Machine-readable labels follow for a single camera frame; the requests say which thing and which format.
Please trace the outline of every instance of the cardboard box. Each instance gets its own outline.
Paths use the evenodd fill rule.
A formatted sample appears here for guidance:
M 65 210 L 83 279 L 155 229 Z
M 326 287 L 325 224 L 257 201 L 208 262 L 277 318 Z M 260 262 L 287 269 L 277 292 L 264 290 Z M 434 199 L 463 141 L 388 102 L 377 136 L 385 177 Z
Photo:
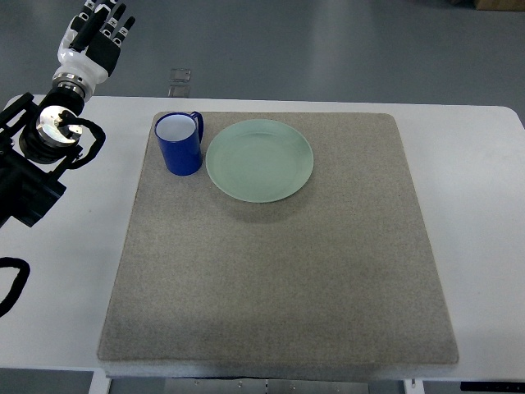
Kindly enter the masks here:
M 525 11 L 525 0 L 474 0 L 477 10 Z

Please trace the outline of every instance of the mug handle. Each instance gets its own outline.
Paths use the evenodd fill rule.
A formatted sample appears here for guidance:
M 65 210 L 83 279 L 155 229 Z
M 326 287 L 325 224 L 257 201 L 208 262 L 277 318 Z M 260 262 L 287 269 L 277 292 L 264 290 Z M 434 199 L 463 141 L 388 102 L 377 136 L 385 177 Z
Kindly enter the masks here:
M 199 129 L 199 141 L 202 141 L 203 140 L 203 134 L 204 134 L 204 120 L 203 120 L 203 116 L 197 112 L 197 111 L 194 111 L 192 112 L 189 117 L 191 117 L 194 121 L 197 122 L 197 127 Z

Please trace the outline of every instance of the gray floor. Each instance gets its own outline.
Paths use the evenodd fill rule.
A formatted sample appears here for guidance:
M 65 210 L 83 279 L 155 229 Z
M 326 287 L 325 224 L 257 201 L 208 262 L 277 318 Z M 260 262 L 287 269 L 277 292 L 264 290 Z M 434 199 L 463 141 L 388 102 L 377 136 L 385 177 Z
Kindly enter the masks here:
M 58 43 L 82 3 L 0 2 L 0 106 L 25 91 L 49 91 Z M 525 122 L 525 12 L 447 0 L 126 4 L 137 22 L 96 94 L 166 97 L 170 69 L 189 68 L 191 98 L 498 105 Z M 0 392 L 74 392 L 60 391 L 71 375 L 63 376 L 0 370 Z M 143 384 L 151 393 L 164 387 Z M 398 392 L 393 384 L 383 392 Z M 430 393 L 459 392 L 457 383 L 444 391 L 435 390 L 447 383 L 429 384 Z M 113 394 L 132 392 L 120 385 Z

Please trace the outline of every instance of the green plate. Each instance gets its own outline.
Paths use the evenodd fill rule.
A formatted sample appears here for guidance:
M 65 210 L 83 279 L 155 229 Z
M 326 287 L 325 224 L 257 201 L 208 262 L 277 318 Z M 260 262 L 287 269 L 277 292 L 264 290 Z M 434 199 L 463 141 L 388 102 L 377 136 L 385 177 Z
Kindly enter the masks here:
M 206 169 L 226 194 L 250 203 L 284 199 L 307 182 L 313 152 L 296 129 L 268 119 L 221 131 L 206 152 Z

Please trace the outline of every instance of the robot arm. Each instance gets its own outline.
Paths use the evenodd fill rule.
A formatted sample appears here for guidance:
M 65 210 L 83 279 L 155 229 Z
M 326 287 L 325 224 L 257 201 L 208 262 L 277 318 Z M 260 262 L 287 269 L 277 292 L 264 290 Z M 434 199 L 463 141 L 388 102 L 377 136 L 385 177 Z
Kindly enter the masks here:
M 86 1 L 60 42 L 61 65 L 49 93 L 38 105 L 31 94 L 24 94 L 0 113 L 0 227 L 10 217 L 32 227 L 64 194 L 66 187 L 58 181 L 64 171 L 84 166 L 102 148 L 103 130 L 78 116 L 96 85 L 113 73 L 122 42 L 135 22 L 131 17 L 117 29 L 126 9 L 117 3 Z M 95 141 L 80 158 L 83 148 L 79 141 L 86 129 Z M 23 156 L 13 149 L 13 138 L 19 131 Z M 34 164 L 59 160 L 50 172 Z

